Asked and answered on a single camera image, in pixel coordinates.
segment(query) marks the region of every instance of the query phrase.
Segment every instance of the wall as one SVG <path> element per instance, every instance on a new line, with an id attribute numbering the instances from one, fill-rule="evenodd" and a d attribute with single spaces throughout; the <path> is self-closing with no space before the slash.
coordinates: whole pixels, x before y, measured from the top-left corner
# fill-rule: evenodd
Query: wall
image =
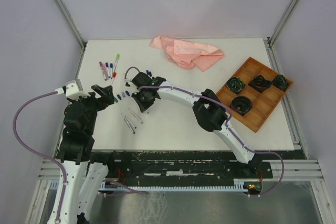
<path id="1" fill-rule="evenodd" d="M 80 47 L 53 0 L 0 0 L 0 6 L 0 220 L 18 224 L 25 221 L 42 160 L 17 143 L 14 114 L 73 78 Z M 52 154 L 65 106 L 61 96 L 33 103 L 18 119 L 19 135 Z"/>
<path id="2" fill-rule="evenodd" d="M 308 150 L 336 203 L 336 2 L 301 0 L 275 47 Z"/>
<path id="3" fill-rule="evenodd" d="M 290 0 L 64 0 L 85 40 L 271 36 Z"/>

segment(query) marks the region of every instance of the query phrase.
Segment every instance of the cloth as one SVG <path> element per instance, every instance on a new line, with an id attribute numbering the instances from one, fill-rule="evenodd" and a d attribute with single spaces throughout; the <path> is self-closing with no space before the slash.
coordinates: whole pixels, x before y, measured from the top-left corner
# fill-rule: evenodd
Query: cloth
<path id="1" fill-rule="evenodd" d="M 203 72 L 224 57 L 223 51 L 217 47 L 162 35 L 154 38 L 150 47 L 165 50 L 168 60 L 181 68 L 190 69 L 197 66 Z"/>

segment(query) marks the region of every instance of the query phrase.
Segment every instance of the reflective surface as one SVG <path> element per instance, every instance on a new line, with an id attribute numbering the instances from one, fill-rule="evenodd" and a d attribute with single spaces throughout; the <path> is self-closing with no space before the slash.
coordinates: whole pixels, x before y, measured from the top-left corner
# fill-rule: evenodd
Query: reflective surface
<path id="1" fill-rule="evenodd" d="M 264 190 L 273 186 L 264 183 Z M 41 224 L 56 191 L 49 191 Z M 260 198 L 242 193 L 151 192 L 104 199 L 97 196 L 90 224 L 322 224 L 310 183 L 282 183 Z"/>

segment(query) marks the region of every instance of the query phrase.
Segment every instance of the wooden tray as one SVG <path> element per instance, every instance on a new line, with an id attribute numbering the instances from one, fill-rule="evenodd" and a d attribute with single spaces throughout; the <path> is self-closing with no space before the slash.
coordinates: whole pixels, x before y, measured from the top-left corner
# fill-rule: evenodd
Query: wooden tray
<path id="1" fill-rule="evenodd" d="M 253 104 L 252 109 L 244 116 L 232 110 L 233 117 L 250 128 L 252 131 L 257 132 L 272 113 L 277 104 L 284 97 L 289 88 L 292 86 L 293 81 L 286 78 L 286 80 L 289 82 L 289 87 L 285 92 L 273 86 L 272 84 L 270 88 L 260 93 L 254 88 L 250 87 L 248 84 L 255 76 L 262 75 L 266 80 L 273 81 L 275 76 L 278 74 L 278 72 L 275 72 L 274 70 L 250 57 L 233 75 L 240 78 L 245 84 L 245 87 L 241 90 L 241 92 L 239 94 L 235 94 L 224 84 L 223 87 L 217 92 L 217 97 L 224 105 L 228 107 L 230 107 L 232 100 L 237 96 L 243 95 L 249 98 Z"/>

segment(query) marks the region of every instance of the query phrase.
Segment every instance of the tabletop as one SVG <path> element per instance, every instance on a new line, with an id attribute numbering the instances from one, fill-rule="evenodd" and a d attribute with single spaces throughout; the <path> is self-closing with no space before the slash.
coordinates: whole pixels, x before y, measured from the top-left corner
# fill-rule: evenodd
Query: tabletop
<path id="1" fill-rule="evenodd" d="M 142 72 L 150 70 L 153 76 L 163 77 L 183 88 L 197 91 L 208 88 L 216 93 L 249 57 L 270 67 L 264 41 L 261 38 L 186 40 L 218 47 L 224 52 L 224 58 L 205 72 L 201 72 L 197 67 L 183 69 L 168 61 L 164 51 L 149 47 L 151 41 L 149 39 L 90 40 L 78 78 L 86 92 L 91 91 L 91 86 L 94 84 L 101 87 L 110 85 L 112 81 L 104 80 L 99 62 L 114 63 L 116 55 L 120 54 L 117 76 L 113 82 L 115 97 L 126 90 L 130 93 L 136 91 L 134 85 L 128 88 L 123 81 L 126 70 L 131 66 L 138 67 Z M 136 73 L 136 70 L 131 70 L 128 78 L 132 79 Z M 129 113 L 128 108 L 132 109 L 144 123 L 139 124 Z M 121 113 L 136 124 L 135 134 L 129 130 Z M 239 135 L 256 150 L 294 150 L 281 103 L 257 133 L 234 118 L 231 122 Z M 136 102 L 128 96 L 98 112 L 93 138 L 94 150 L 229 150 L 219 137 L 204 131 L 198 125 L 190 108 L 156 99 L 148 113 L 141 113 Z"/>

